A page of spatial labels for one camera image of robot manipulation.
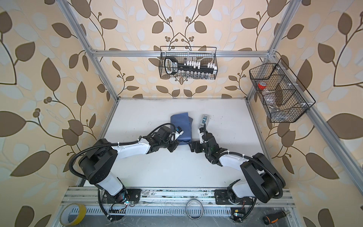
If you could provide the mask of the blue wrapping paper sheet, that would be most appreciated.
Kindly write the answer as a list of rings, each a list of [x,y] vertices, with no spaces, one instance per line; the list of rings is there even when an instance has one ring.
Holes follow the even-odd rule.
[[[192,122],[193,119],[189,117],[187,112],[178,113],[171,116],[170,122],[176,127],[180,127],[183,134],[177,138],[180,145],[188,145],[192,141]]]

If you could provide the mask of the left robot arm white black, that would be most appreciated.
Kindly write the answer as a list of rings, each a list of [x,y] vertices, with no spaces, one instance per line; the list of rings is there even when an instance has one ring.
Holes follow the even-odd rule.
[[[86,179],[98,189],[105,190],[118,200],[126,199],[127,189],[111,169],[115,162],[136,155],[146,155],[166,148],[173,152],[179,145],[177,140],[183,135],[181,127],[172,123],[155,128],[146,136],[140,136],[136,141],[111,143],[100,139],[69,160],[69,171],[75,176]]]

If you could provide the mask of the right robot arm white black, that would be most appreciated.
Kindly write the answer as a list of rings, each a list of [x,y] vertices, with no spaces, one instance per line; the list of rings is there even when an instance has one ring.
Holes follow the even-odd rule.
[[[213,165],[230,167],[243,173],[244,182],[237,179],[227,187],[226,196],[230,203],[239,204],[244,197],[253,197],[263,203],[282,198],[285,180],[264,154],[249,157],[221,148],[209,132],[200,133],[199,141],[192,141],[190,148],[191,152],[204,153]]]

